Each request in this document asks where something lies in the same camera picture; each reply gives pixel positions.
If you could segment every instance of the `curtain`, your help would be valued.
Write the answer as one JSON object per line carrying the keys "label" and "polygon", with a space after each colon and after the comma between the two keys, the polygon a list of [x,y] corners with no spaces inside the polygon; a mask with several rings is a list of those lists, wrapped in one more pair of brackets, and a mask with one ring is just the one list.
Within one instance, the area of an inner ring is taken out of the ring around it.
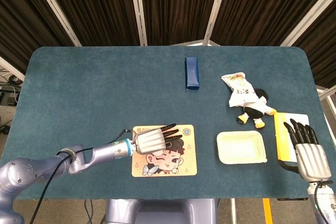
{"label": "curtain", "polygon": [[223,0],[211,40],[279,46],[317,0]]}
{"label": "curtain", "polygon": [[73,46],[45,0],[0,0],[0,56],[22,73],[41,46]]}
{"label": "curtain", "polygon": [[336,85],[336,0],[315,20],[294,43],[302,48],[310,63],[317,85]]}
{"label": "curtain", "polygon": [[83,46],[139,45],[133,0],[57,0]]}
{"label": "curtain", "polygon": [[149,46],[204,38],[214,0],[143,0]]}

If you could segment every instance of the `white tray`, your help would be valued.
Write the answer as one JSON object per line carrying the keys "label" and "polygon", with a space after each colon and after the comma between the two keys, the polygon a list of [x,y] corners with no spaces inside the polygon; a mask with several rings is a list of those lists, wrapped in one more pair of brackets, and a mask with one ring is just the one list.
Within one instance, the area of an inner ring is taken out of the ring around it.
{"label": "white tray", "polygon": [[220,132],[217,135],[219,159],[224,164],[266,163],[262,139],[257,131]]}

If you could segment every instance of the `blue felt tabletop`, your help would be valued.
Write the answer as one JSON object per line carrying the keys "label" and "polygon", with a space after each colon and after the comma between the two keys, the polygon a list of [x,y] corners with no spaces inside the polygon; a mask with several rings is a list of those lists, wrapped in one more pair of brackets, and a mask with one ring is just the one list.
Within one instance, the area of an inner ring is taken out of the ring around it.
{"label": "blue felt tabletop", "polygon": [[[196,56],[198,91],[185,90],[185,57]],[[197,175],[135,178],[131,158],[55,179],[47,198],[306,197],[308,183],[277,163],[274,119],[262,134],[268,162],[225,165],[216,136],[254,130],[236,122],[220,79],[244,72],[279,112],[309,116],[336,174],[336,156],[305,53],[294,47],[43,47],[29,62],[2,157],[42,159],[75,143],[102,145],[135,125],[193,124]],[[21,198],[38,198],[35,184]]]}

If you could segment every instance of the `navy blue box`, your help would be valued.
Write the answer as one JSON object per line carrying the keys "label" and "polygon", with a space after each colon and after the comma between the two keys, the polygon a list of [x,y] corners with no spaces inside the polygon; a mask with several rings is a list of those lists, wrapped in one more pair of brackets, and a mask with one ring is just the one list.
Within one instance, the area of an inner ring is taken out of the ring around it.
{"label": "navy blue box", "polygon": [[197,57],[185,57],[185,72],[186,72],[186,89],[198,90],[199,77],[198,77],[198,63]]}

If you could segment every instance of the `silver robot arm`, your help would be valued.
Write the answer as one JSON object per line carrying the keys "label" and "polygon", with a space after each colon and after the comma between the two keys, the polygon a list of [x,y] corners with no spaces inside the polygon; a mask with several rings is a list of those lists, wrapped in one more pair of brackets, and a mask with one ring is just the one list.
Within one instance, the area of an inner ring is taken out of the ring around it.
{"label": "silver robot arm", "polygon": [[81,152],[82,145],[64,148],[56,156],[46,159],[16,158],[9,161],[0,167],[0,223],[24,224],[24,218],[13,210],[15,198],[37,180],[48,180],[58,165],[60,166],[54,178],[65,173],[81,173],[96,165],[132,156],[134,151],[139,154],[160,152],[165,149],[166,142],[182,137],[181,135],[168,137],[178,130],[164,132],[175,126],[176,124],[171,124],[160,129],[133,133],[132,141],[125,139],[95,147],[88,162],[84,152]]}
{"label": "silver robot arm", "polygon": [[294,129],[286,122],[284,125],[295,149],[298,166],[279,163],[284,169],[300,174],[309,183],[308,195],[318,224],[336,224],[336,199],[328,186],[332,181],[329,180],[331,172],[326,153],[310,126],[303,126],[293,119],[290,122]]}

